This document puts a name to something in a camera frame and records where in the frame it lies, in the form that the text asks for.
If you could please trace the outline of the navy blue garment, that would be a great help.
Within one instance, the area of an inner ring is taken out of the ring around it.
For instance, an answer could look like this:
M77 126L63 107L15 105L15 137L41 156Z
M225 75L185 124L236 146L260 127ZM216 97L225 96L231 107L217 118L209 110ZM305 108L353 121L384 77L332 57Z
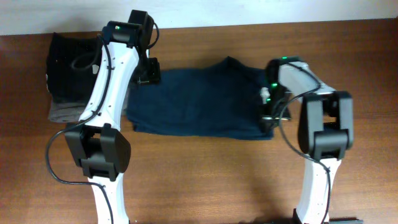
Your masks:
M132 87L126 116L136 132L262 141L261 90L266 71L226 57L207 68L161 71L155 85Z

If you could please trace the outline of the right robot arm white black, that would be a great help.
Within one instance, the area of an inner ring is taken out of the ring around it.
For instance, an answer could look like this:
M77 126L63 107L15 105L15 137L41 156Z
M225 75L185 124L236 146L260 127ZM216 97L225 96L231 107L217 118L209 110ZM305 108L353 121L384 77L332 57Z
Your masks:
M290 218L278 223L331 223L331 192L336 172L354 142L353 99L321 81L299 57L271 60L262 90L262 132L282 129L291 119L290 104L300 102L298 147L287 145L305 160L302 193Z

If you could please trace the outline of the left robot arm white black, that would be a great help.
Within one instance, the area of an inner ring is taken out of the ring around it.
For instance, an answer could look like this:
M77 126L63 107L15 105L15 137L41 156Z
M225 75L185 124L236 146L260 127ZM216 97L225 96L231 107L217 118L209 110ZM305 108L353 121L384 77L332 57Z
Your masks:
M65 139L75 164L93 189L99 223L129 223L124 205L123 177L131 145L121 134L121 115L129 85L160 82L160 65L149 57L156 43L153 20L143 24L109 22L99 35L101 63L89 102L78 124L69 125Z

